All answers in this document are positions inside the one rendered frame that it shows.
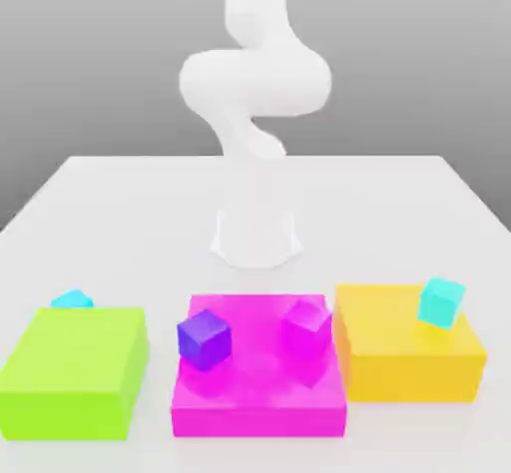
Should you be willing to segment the large magenta box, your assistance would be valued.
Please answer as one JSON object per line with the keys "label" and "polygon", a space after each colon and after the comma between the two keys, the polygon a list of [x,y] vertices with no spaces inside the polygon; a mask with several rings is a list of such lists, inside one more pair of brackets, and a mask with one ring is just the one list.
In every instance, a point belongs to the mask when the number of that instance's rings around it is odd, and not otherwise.
{"label": "large magenta box", "polygon": [[283,364],[280,322],[298,295],[191,297],[187,318],[208,309],[231,326],[232,354],[207,371],[180,356],[171,403],[175,436],[343,436],[347,403],[333,339],[327,369],[314,386]]}

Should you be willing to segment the small turquoise cube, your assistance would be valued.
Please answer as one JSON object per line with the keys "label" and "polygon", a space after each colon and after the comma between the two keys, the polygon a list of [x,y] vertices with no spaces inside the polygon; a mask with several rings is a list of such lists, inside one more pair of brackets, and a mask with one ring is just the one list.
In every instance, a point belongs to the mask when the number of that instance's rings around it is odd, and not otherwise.
{"label": "small turquoise cube", "polygon": [[465,291],[466,287],[457,281],[432,277],[421,290],[417,319],[450,330]]}

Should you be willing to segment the large orange box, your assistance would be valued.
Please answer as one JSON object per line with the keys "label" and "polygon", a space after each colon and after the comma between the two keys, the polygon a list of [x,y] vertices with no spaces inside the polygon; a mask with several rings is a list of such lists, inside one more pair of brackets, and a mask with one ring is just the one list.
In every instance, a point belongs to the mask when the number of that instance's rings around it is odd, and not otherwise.
{"label": "large orange box", "polygon": [[350,402],[471,402],[487,352],[465,315],[445,330],[417,318],[423,286],[343,283],[333,336]]}

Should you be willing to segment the small purple cube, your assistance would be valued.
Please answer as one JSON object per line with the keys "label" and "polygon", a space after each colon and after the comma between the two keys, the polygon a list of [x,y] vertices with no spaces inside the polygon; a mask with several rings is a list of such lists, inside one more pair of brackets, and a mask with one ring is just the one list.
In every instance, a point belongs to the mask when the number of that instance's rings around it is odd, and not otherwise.
{"label": "small purple cube", "polygon": [[207,371],[232,354],[231,326],[208,309],[177,325],[179,354],[196,369]]}

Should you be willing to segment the small magenta cube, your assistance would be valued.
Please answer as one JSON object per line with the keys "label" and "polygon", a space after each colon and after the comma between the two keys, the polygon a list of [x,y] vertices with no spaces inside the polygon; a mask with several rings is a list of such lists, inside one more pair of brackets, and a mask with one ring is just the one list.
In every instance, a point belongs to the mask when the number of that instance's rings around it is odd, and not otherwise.
{"label": "small magenta cube", "polygon": [[312,387],[325,373],[332,343],[332,313],[322,294],[298,295],[280,322],[284,366]]}

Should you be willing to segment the large green box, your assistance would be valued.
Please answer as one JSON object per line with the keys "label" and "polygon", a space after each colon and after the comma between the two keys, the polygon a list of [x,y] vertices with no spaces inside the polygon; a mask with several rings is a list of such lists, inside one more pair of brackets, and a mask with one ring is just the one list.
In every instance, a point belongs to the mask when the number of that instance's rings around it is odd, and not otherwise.
{"label": "large green box", "polygon": [[126,439],[148,357],[140,308],[39,309],[0,369],[0,433]]}

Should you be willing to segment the small cyan cube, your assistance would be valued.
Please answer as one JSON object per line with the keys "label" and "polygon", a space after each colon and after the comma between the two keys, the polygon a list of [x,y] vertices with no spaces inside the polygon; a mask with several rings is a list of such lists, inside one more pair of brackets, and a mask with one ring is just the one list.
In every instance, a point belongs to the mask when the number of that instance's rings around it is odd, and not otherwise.
{"label": "small cyan cube", "polygon": [[81,289],[72,289],[55,297],[50,306],[52,308],[92,308],[94,302]]}

